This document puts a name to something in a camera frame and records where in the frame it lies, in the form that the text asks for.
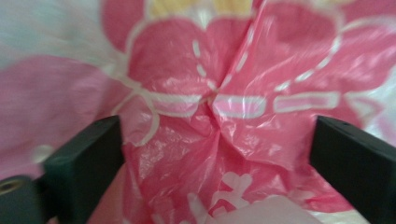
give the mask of pink flower petal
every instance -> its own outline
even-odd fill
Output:
[[[297,4],[266,5],[250,30],[230,71],[229,85],[238,88],[225,94],[265,95],[288,86],[322,63],[336,38],[335,21]]]
[[[205,33],[182,19],[151,24],[134,42],[129,77],[150,91],[208,95],[224,79],[247,25],[218,20]]]
[[[393,0],[356,0],[343,6],[346,20],[353,21],[362,17],[396,15],[396,4]]]
[[[379,87],[396,62],[396,34],[386,26],[365,25],[343,33],[329,63],[292,89],[348,92]]]
[[[35,56],[0,72],[0,178],[37,175],[32,150],[57,148],[128,93],[99,69],[67,58]]]
[[[144,16],[143,0],[105,0],[102,24],[110,42],[120,51],[126,50],[129,33]]]

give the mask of dark hole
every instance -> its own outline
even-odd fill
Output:
[[[1,191],[6,191],[13,189],[15,187],[15,183],[6,183],[5,185],[0,186]]]

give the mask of crumpled plastic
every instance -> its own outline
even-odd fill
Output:
[[[90,223],[215,223],[275,194],[350,223],[308,164],[316,115],[396,146],[392,0],[5,0],[0,18],[1,178],[121,117],[126,164]]]

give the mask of black clamp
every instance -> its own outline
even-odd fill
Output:
[[[396,223],[395,147],[349,123],[318,117],[310,160],[370,223]]]
[[[100,119],[47,158],[37,180],[0,181],[0,223],[86,223],[124,163],[121,145],[119,117]]]

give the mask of pink plastic bag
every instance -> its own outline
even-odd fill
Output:
[[[55,148],[119,114],[127,162],[91,223],[216,223],[271,195],[347,211],[308,164],[316,115],[396,146],[392,0],[106,0],[85,12],[98,22],[79,4],[58,5],[80,20],[65,27],[82,49],[2,63],[0,177],[38,176]]]

